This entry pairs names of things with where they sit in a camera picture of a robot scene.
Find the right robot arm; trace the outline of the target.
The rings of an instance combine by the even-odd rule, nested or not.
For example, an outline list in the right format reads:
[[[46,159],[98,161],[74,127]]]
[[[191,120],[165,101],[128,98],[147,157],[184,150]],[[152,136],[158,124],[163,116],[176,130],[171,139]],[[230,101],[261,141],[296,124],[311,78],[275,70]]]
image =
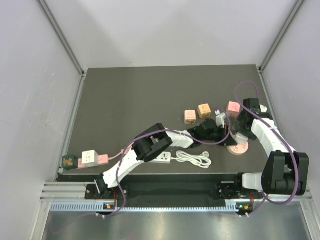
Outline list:
[[[235,141],[259,140],[268,157],[263,172],[244,173],[233,192],[245,198],[252,190],[269,195],[302,196],[306,192],[310,159],[297,152],[283,138],[270,113],[262,110],[257,98],[242,102],[243,110],[233,126]]]

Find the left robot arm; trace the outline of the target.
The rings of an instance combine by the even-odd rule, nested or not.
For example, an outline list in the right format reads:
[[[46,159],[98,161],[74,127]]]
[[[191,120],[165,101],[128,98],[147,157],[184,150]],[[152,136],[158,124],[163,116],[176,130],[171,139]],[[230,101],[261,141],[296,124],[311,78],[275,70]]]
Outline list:
[[[228,125],[217,125],[211,118],[184,131],[170,130],[157,123],[136,136],[127,146],[130,150],[123,150],[119,162],[95,178],[96,192],[102,198],[109,198],[125,176],[139,165],[155,160],[169,147],[193,149],[201,144],[225,147],[235,146],[237,142]]]

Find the orange cube plug adapter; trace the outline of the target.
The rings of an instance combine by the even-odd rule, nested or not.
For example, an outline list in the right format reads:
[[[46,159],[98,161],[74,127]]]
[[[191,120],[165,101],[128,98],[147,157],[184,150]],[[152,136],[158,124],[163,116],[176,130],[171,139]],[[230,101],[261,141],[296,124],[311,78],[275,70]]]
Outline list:
[[[207,119],[211,117],[212,110],[208,103],[200,104],[197,108],[197,112],[200,119]]]

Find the white cube plug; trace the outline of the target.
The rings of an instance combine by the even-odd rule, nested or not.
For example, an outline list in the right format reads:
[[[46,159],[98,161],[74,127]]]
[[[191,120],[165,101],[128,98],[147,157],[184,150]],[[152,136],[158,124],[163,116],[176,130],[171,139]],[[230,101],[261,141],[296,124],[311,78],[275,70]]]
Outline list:
[[[240,132],[237,132],[234,140],[240,145],[245,145],[248,142],[249,138],[241,134]]]

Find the light pink deer cube plug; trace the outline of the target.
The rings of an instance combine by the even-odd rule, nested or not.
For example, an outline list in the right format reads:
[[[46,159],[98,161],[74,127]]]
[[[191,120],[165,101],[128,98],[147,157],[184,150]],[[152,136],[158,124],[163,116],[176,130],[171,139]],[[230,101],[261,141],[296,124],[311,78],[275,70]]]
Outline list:
[[[184,123],[186,125],[193,125],[197,121],[197,114],[195,110],[184,111]]]

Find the pink round socket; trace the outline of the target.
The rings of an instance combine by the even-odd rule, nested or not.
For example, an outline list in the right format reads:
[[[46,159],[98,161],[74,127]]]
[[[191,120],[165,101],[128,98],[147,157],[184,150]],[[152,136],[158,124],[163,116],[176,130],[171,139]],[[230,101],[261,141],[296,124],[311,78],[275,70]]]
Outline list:
[[[237,145],[227,146],[226,148],[232,155],[241,156],[248,151],[249,143],[248,142],[246,142],[245,144],[238,143]]]

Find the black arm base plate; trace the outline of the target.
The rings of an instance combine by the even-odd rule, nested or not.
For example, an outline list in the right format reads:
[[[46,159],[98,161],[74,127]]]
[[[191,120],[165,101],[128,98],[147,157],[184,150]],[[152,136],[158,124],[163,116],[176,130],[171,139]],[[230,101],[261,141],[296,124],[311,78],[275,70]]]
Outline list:
[[[232,184],[221,182],[131,182],[114,188],[100,190],[95,184],[86,187],[86,200],[107,200],[112,197],[117,200],[127,200],[141,196],[208,196],[214,200],[235,199],[245,194],[237,192]]]

